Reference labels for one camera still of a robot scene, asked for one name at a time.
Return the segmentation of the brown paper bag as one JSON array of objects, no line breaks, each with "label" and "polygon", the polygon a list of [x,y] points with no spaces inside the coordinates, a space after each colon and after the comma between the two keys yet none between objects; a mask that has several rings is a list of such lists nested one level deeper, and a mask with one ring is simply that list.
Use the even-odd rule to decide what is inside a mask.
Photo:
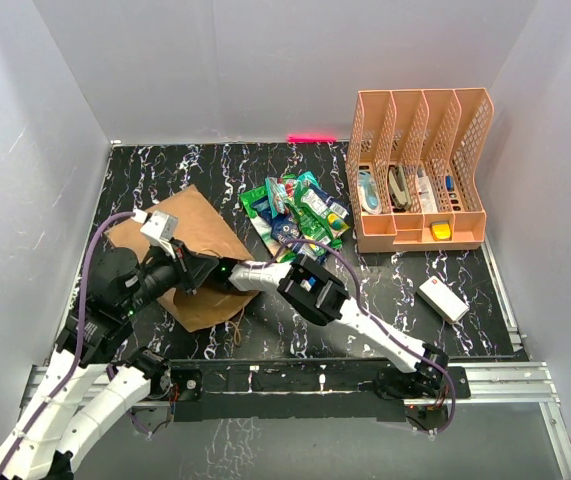
[{"label": "brown paper bag", "polygon": [[[178,219],[174,237],[195,253],[214,254],[237,260],[250,260],[252,255],[218,211],[190,185],[146,210],[160,211]],[[133,250],[142,259],[149,242],[140,232],[141,225],[127,220],[108,230],[111,245]],[[176,289],[165,293],[157,303],[190,333],[230,320],[256,296],[251,292],[225,292],[209,284],[198,288],[195,295]]]}]

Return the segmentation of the green Chuba cassava chips bag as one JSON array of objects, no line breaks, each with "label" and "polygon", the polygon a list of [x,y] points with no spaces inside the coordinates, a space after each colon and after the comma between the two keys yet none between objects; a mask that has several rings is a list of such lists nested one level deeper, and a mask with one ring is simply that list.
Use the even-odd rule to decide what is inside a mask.
[{"label": "green Chuba cassava chips bag", "polygon": [[240,200],[245,212],[249,216],[252,226],[267,247],[268,251],[272,255],[275,255],[278,261],[286,261],[291,259],[295,253],[293,253],[290,249],[287,249],[285,252],[281,252],[280,254],[277,253],[282,244],[277,242],[271,236],[271,227],[258,215],[254,209],[254,204],[256,202],[260,202],[263,199],[268,200],[264,182],[261,186],[241,194]]}]

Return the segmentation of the dark blue snack bag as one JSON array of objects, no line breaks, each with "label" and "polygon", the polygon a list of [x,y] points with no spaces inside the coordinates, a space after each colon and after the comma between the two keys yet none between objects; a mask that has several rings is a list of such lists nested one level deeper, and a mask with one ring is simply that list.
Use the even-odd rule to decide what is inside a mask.
[{"label": "dark blue snack bag", "polygon": [[265,199],[260,202],[256,202],[254,204],[254,209],[258,215],[268,223],[273,234],[281,229],[283,222],[287,218],[287,216],[284,214],[277,214],[276,216],[273,216],[269,201]]}]

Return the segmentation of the teal red candy bag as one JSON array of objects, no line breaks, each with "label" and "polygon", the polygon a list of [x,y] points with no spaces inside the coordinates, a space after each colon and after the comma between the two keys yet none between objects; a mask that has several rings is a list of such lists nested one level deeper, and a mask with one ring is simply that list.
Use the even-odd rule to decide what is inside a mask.
[{"label": "teal red candy bag", "polygon": [[302,189],[310,185],[319,187],[316,177],[310,171],[299,176],[266,177],[264,184],[272,218],[289,213],[289,206],[294,202],[297,188]]}]

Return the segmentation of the green white snack bag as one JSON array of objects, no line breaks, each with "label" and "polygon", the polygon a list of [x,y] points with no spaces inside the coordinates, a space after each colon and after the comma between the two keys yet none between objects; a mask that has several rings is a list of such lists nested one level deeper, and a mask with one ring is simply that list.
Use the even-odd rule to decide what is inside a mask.
[{"label": "green white snack bag", "polygon": [[294,202],[320,223],[331,241],[341,239],[350,228],[348,209],[310,181],[301,181],[297,184]]}]

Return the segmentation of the blue white snack bag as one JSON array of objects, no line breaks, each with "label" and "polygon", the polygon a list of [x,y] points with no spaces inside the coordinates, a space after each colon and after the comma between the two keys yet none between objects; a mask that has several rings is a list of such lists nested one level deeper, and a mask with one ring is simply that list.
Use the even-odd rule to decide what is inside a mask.
[{"label": "blue white snack bag", "polygon": [[317,222],[309,213],[301,207],[295,205],[295,202],[289,206],[289,213],[279,231],[275,234],[271,232],[271,236],[280,244],[284,244],[288,240],[307,239],[313,240],[316,244],[294,243],[288,246],[293,253],[305,253],[306,255],[323,262],[327,255],[327,251],[322,245],[339,250],[342,247],[342,240],[336,239],[331,241],[325,233],[320,223]]}]

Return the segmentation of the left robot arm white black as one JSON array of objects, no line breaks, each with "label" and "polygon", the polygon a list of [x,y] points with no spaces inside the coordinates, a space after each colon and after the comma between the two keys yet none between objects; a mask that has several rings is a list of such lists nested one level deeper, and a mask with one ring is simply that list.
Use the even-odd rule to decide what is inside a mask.
[{"label": "left robot arm white black", "polygon": [[220,260],[171,240],[134,251],[88,256],[78,310],[55,342],[44,379],[0,445],[0,479],[71,479],[98,440],[131,407],[171,387],[168,361],[142,347],[120,367],[118,348],[132,317],[177,289],[193,294]]}]

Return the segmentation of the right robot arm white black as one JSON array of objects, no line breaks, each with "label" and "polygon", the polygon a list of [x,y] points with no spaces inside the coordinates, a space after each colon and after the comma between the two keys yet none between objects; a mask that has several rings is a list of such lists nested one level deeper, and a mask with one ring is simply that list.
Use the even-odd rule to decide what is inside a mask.
[{"label": "right robot arm white black", "polygon": [[208,280],[234,292],[277,295],[314,325],[341,326],[365,337],[400,372],[390,387],[395,394],[456,397],[446,353],[369,312],[338,277],[304,255],[288,263],[222,258]]}]

